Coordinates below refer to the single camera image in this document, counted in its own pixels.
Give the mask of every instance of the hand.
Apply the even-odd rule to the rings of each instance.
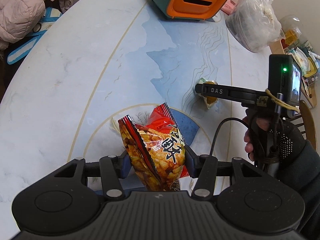
[[[249,124],[249,119],[248,117],[246,116],[244,119],[242,119],[245,123]],[[265,131],[268,131],[269,130],[269,125],[270,125],[270,122],[271,120],[268,120],[268,119],[263,119],[263,118],[257,118],[256,120],[257,122],[257,125],[265,130]],[[247,145],[245,146],[244,150],[249,153],[249,158],[250,160],[253,162],[254,161],[254,157],[253,157],[253,145],[251,143],[251,139],[250,139],[250,134],[249,134],[249,130],[247,130],[245,132],[245,135],[244,135],[244,142],[247,143]]]

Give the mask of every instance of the small food packet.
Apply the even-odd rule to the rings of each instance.
[[[157,106],[144,126],[130,116],[118,120],[124,147],[141,182],[151,191],[180,190],[185,140],[166,103]]]
[[[209,81],[206,80],[204,78],[200,78],[198,81],[198,84],[214,84],[214,85],[218,85],[217,82],[215,81]],[[205,102],[205,105],[207,106],[208,109],[210,109],[217,101],[218,99],[215,97],[203,97],[201,96]]]

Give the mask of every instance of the wall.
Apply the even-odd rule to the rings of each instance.
[[[277,18],[294,14],[303,23],[303,33],[312,44],[315,52],[320,55],[320,0],[273,0],[272,7]],[[320,81],[316,87],[319,106],[311,110],[318,138],[320,139]]]

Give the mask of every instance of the camera screen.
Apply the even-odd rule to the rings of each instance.
[[[292,65],[292,88],[290,101],[299,102],[300,98],[300,84],[301,84],[301,74],[297,67]]]

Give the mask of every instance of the marble tabletop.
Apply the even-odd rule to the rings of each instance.
[[[270,49],[251,53],[228,32],[224,13],[210,21],[170,21],[151,0],[80,0],[39,40],[0,104],[0,239],[19,230],[15,195],[71,159],[120,155],[117,120],[144,124],[167,102],[197,154],[217,125],[244,117],[239,103],[207,109],[194,93],[200,77],[264,90]],[[226,123],[215,146],[220,161],[244,152],[245,127]],[[228,186],[219,178],[215,193]]]

